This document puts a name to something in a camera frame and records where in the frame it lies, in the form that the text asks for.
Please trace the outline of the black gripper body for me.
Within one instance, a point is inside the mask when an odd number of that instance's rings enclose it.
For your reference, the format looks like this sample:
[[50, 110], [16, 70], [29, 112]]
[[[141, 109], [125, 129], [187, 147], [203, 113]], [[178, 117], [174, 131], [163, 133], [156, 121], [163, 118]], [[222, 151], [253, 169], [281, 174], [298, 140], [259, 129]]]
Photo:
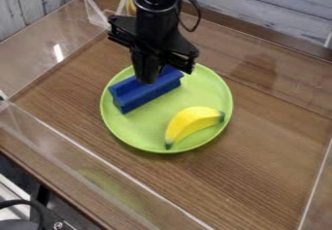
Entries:
[[145, 54], [145, 73], [151, 55], [164, 60], [164, 66], [171, 65], [182, 72], [191, 73], [199, 50], [180, 34], [176, 16], [111, 16], [107, 21], [108, 39], [127, 47], [129, 52], [137, 49]]

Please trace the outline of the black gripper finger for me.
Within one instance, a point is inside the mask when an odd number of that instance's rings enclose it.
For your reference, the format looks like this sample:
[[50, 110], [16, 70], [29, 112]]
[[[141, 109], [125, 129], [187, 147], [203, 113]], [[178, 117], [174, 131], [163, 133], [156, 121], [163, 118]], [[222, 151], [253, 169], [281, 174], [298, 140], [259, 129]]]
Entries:
[[131, 49], [131, 59], [133, 64], [135, 76], [141, 83], [148, 83], [148, 74], [145, 73], [145, 54], [137, 49]]
[[148, 81], [155, 82], [156, 77], [160, 73], [160, 70], [163, 69], [164, 66], [164, 60], [155, 55], [151, 55], [147, 59], [147, 67], [148, 67]]

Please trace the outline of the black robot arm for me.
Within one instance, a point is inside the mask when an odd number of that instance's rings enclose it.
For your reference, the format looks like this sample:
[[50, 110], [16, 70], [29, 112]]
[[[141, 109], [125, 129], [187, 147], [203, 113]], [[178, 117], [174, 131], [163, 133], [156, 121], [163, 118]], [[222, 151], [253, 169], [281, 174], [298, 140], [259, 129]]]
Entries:
[[[199, 21], [198, 3], [187, 1]], [[133, 16], [113, 15], [107, 21], [108, 39], [129, 49], [136, 79], [145, 84], [155, 83], [165, 65], [190, 74], [199, 51], [182, 36], [178, 25], [192, 32], [199, 22], [191, 28], [182, 23], [182, 0], [133, 0], [133, 3]]]

